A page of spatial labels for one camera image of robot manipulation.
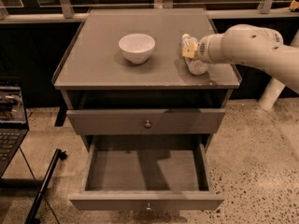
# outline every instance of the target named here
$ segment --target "white robotic arm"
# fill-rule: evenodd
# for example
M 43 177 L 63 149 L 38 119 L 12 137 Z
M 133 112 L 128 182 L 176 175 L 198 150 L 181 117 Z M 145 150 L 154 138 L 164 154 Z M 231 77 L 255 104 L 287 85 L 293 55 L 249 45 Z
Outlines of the white robotic arm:
M 236 25 L 221 35 L 203 37 L 197 58 L 202 63 L 238 63 L 258 68 L 299 93 L 299 48 L 283 45 L 268 28 Z

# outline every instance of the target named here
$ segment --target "concrete floor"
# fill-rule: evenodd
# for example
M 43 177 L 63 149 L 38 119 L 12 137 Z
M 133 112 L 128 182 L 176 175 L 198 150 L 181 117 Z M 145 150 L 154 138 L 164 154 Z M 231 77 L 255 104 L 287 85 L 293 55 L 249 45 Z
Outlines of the concrete floor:
M 271 111 L 255 100 L 229 101 L 206 157 L 212 184 L 225 201 L 215 211 L 79 211 L 68 197 L 80 190 L 88 153 L 68 120 L 54 127 L 57 109 L 28 110 L 30 132 L 21 148 L 37 178 L 55 148 L 66 150 L 48 189 L 59 223 L 299 223 L 299 99 L 279 99 Z M 18 151 L 5 178 L 31 178 Z M 0 223 L 23 223 L 32 191 L 0 191 Z M 36 217 L 58 223 L 43 202 Z

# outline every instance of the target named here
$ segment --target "open drawer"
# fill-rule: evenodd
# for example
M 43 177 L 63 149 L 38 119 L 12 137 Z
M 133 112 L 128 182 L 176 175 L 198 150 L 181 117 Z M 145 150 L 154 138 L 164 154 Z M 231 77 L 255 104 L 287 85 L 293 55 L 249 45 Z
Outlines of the open drawer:
M 200 135 L 95 136 L 79 210 L 212 210 L 223 197 L 211 187 Z
M 69 110 L 77 134 L 216 133 L 224 109 L 93 109 Z

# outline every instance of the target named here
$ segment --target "bowl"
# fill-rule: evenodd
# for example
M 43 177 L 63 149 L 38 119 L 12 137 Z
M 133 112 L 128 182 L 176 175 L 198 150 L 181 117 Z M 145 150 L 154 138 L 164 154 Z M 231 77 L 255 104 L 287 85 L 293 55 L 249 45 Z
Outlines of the bowl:
M 130 34 L 120 40 L 119 46 L 122 55 L 131 63 L 144 63 L 154 50 L 155 40 L 145 34 Z

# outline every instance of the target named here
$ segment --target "white pole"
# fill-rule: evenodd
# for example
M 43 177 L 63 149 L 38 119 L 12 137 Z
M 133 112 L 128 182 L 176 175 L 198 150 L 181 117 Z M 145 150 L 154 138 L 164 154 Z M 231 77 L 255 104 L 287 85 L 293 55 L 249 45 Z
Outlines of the white pole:
M 293 38 L 291 46 L 299 48 L 299 30 Z M 283 85 L 280 81 L 275 78 L 271 78 L 258 102 L 261 108 L 265 110 L 271 109 L 284 88 L 285 85 Z

